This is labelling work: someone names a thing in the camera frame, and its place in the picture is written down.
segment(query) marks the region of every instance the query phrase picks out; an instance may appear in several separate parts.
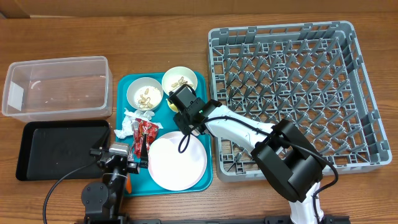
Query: small robot arm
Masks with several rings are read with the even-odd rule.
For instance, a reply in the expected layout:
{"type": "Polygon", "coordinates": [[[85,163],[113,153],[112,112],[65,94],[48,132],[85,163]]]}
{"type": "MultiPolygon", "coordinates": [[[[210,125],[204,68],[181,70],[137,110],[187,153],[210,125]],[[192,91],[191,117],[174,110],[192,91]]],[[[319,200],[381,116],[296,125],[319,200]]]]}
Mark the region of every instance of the small robot arm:
{"type": "Polygon", "coordinates": [[[293,123],[285,119],[276,125],[254,121],[236,114],[218,101],[205,103],[196,97],[189,85],[170,93],[169,101],[179,111],[174,121],[184,135],[208,133],[231,140],[251,151],[271,186],[289,201],[292,223],[322,222],[323,211],[319,198],[316,198],[314,206],[312,197],[320,187],[326,163],[293,123]],[[282,160],[278,153],[290,146],[292,150],[282,160]],[[315,156],[299,150],[299,147],[313,152],[315,156]]]}

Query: clear plastic container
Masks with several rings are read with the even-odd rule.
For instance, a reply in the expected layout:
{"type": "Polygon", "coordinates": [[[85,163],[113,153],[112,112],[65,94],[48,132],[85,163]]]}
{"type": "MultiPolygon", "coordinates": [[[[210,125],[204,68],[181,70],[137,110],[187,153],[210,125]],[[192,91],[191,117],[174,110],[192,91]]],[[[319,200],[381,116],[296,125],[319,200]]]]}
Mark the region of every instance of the clear plastic container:
{"type": "Polygon", "coordinates": [[[112,114],[112,73],[103,56],[12,63],[2,113],[23,122],[112,114]]]}

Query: snack wrapper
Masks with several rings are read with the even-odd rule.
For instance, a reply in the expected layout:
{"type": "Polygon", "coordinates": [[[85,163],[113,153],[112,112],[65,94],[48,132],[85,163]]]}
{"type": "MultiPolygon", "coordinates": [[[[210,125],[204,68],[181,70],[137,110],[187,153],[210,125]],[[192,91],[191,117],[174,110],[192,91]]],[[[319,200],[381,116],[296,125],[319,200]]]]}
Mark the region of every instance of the snack wrapper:
{"type": "Polygon", "coordinates": [[[154,123],[139,118],[136,118],[132,125],[134,130],[134,154],[137,158],[141,158],[141,146],[144,140],[144,134],[147,135],[146,144],[149,152],[150,145],[155,141],[159,127],[154,123]]]}

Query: wood grain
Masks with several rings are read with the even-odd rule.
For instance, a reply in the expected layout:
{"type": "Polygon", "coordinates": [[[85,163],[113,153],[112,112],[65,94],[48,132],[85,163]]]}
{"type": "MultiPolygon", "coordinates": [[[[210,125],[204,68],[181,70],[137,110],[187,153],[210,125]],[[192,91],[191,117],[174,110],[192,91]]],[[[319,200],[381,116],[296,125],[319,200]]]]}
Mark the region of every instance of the wood grain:
{"type": "MultiPolygon", "coordinates": [[[[113,73],[116,102],[117,84],[130,73],[162,72],[183,65],[207,76],[206,42],[212,28],[337,20],[354,24],[389,144],[393,155],[397,154],[397,13],[3,20],[0,83],[4,83],[12,62],[104,55],[113,73]]],[[[108,119],[113,127],[115,114],[114,108],[108,119]]],[[[0,223],[42,223],[42,204],[54,183],[16,180],[23,127],[16,119],[0,116],[0,223]]],[[[213,183],[204,192],[127,198],[123,211],[133,218],[162,220],[262,218],[290,213],[287,201],[266,181],[224,183],[218,180],[214,166],[213,183]]],[[[325,213],[350,215],[352,223],[398,223],[397,176],[396,160],[367,174],[342,175],[335,187],[321,194],[322,208],[325,213]]],[[[66,180],[57,187],[49,201],[49,223],[73,223],[83,218],[80,194],[90,181],[66,180]]],[[[322,183],[329,181],[331,177],[325,177],[322,183]]]]}
{"type": "Polygon", "coordinates": [[[15,0],[30,16],[205,16],[311,12],[397,12],[391,0],[15,0]]]}

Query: orange part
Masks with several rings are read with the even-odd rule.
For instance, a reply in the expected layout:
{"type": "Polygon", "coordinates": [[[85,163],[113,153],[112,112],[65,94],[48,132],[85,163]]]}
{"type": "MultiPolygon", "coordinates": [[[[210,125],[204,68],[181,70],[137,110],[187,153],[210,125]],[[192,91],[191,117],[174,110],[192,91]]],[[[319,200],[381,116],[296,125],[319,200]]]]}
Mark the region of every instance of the orange part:
{"type": "Polygon", "coordinates": [[[129,194],[132,192],[130,174],[127,174],[126,190],[129,194]]]}

